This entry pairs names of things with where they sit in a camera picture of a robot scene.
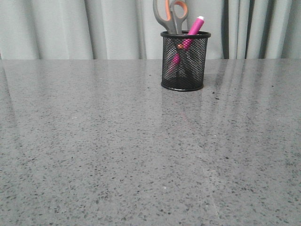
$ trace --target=curtain fold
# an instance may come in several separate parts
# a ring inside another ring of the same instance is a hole
[[[207,59],[301,58],[300,0],[186,0]],[[1,0],[2,59],[161,59],[152,0]]]

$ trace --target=pen holder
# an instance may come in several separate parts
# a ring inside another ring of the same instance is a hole
[[[203,88],[206,49],[209,32],[197,35],[162,32],[163,61],[161,86],[177,91]]]

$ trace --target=scissor handle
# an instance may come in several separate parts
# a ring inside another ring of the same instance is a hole
[[[178,5],[182,7],[184,10],[184,14],[182,17],[178,17],[178,15],[175,13],[174,6]],[[185,2],[180,1],[180,0],[173,0],[172,3],[170,4],[170,9],[171,9],[171,16],[174,20],[174,26],[175,26],[175,31],[177,34],[182,34],[182,23],[184,20],[186,20],[188,16],[188,7]]]
[[[165,27],[169,34],[177,34],[174,25],[174,20],[172,19],[172,13],[170,11],[169,0],[165,0],[165,12],[167,16],[166,20],[160,16],[160,13],[158,11],[158,0],[153,0],[152,7],[154,10],[155,18],[158,21],[158,23]]]

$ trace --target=gray speckled countertop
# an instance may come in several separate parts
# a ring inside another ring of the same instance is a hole
[[[0,225],[301,225],[301,60],[0,61]]]

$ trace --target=pink marker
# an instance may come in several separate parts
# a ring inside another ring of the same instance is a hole
[[[204,17],[203,16],[199,16],[196,19],[196,21],[193,23],[191,29],[188,32],[188,35],[196,35],[199,32],[199,30],[201,29],[201,27],[203,26],[203,24],[204,24]],[[178,48],[184,48],[185,50],[188,50],[189,47],[190,47],[190,45],[192,44],[192,42],[193,42],[193,39],[184,39],[184,41],[182,42],[182,44],[178,45]],[[180,56],[177,53],[174,56],[173,60],[172,60],[173,64],[172,64],[172,66],[171,66],[171,68],[169,70],[170,72],[174,69],[174,67],[176,65],[178,65],[180,63],[180,60],[181,60]]]

